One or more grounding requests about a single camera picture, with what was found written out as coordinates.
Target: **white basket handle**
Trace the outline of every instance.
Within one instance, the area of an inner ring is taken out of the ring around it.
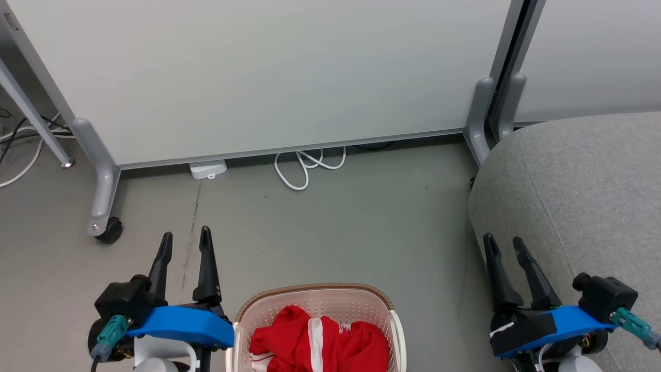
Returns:
[[[237,340],[237,326],[239,325],[238,322],[234,322],[234,346],[238,344]],[[225,350],[225,372],[233,372],[234,371],[234,366],[233,366],[233,356],[234,356],[234,348],[227,348]]]
[[[397,349],[395,350],[395,358],[399,366],[399,372],[407,372],[407,343],[404,339],[404,328],[402,322],[399,321],[399,316],[394,310],[390,310],[395,322],[395,333],[397,336]]]

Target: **gray ottoman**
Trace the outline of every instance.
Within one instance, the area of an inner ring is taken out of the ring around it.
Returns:
[[[475,234],[494,234],[530,302],[512,238],[521,236],[565,304],[576,274],[614,276],[639,293],[632,311],[661,331],[661,113],[535,124],[499,143],[469,199]],[[661,355],[618,330],[594,360],[606,372],[661,371]]]

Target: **gray floor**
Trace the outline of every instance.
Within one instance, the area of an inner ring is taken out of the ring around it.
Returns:
[[[228,162],[214,181],[194,180],[186,166],[126,172],[115,203],[125,229],[111,246],[85,234],[95,174],[74,141],[63,144],[73,168],[60,169],[45,149],[24,178],[0,189],[0,371],[88,370],[96,297],[109,282],[146,274],[166,231],[175,235],[167,299],[189,302],[203,225],[214,235],[231,318],[268,289],[367,283],[395,303],[409,371],[508,370],[488,344],[486,275],[467,220],[476,169],[462,139],[354,152],[337,171],[313,169],[303,192],[282,184],[272,158]],[[35,146],[12,147],[0,182]],[[292,181],[301,179],[297,166],[282,166]],[[213,371],[224,370],[222,359],[214,355]]]

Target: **white panel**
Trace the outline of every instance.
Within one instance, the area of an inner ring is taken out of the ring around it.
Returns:
[[[516,121],[661,110],[661,2],[547,0]]]
[[[9,0],[118,164],[465,125],[509,0]]]

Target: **teal connector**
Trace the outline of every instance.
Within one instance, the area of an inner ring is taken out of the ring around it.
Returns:
[[[628,333],[636,336],[650,350],[661,347],[661,334],[652,331],[652,327],[631,311],[621,307],[613,315],[613,323]]]
[[[90,356],[93,359],[99,358],[101,363],[108,360],[110,353],[112,353],[112,348],[117,344],[117,341],[120,338],[124,337],[126,331],[128,330],[128,323],[121,315],[115,315],[110,319],[110,322],[106,324],[106,327],[103,328],[103,331],[97,337],[97,345],[90,352]]]

